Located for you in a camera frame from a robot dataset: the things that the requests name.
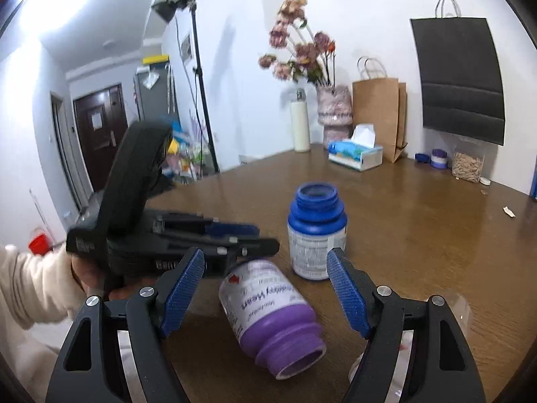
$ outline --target blue bottle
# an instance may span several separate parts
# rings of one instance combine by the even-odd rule
[[[308,280],[328,279],[327,254],[345,250],[347,215],[335,186],[330,183],[301,185],[287,218],[291,267]]]

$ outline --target bag handle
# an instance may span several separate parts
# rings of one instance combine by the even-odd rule
[[[380,66],[380,68],[382,68],[382,71],[384,71],[384,78],[385,79],[388,78],[388,72],[386,71],[386,68],[384,67],[384,65],[382,65],[382,62],[380,60],[378,60],[377,58],[375,58],[375,57],[369,57],[369,56],[362,56],[361,58],[358,59],[358,62],[356,63],[356,66],[358,67],[358,74],[361,74],[360,62],[362,61],[362,59],[365,59],[365,62],[363,63],[363,69],[365,69],[367,77],[369,78],[369,80],[371,80],[371,74],[370,74],[369,70],[367,69],[367,62],[369,62],[369,61],[376,62],[378,64],[378,66]]]
[[[455,9],[455,15],[457,18],[462,17],[461,8],[457,3],[457,0],[451,0],[451,3],[453,5],[453,8]],[[440,8],[440,18],[444,18],[444,5],[446,4],[446,0],[438,0],[437,6],[434,9],[434,17],[438,18],[438,8]]]

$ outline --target black bag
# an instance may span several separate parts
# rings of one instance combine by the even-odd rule
[[[505,108],[496,48],[485,18],[412,19],[420,62],[423,127],[503,145]]]

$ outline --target brown door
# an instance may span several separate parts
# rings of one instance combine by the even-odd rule
[[[93,191],[104,189],[114,157],[127,130],[121,85],[74,101],[76,126]]]

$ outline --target silver screw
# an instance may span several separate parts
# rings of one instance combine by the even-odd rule
[[[383,297],[391,296],[391,288],[389,286],[381,285],[377,288],[377,292]]]
[[[99,297],[97,296],[88,297],[88,300],[86,300],[88,306],[95,306],[97,303],[99,303]]]
[[[441,296],[433,296],[432,302],[437,306],[444,306],[446,300],[444,300],[444,297]]]
[[[151,286],[146,286],[140,290],[140,295],[142,297],[151,297],[154,294],[155,290]]]

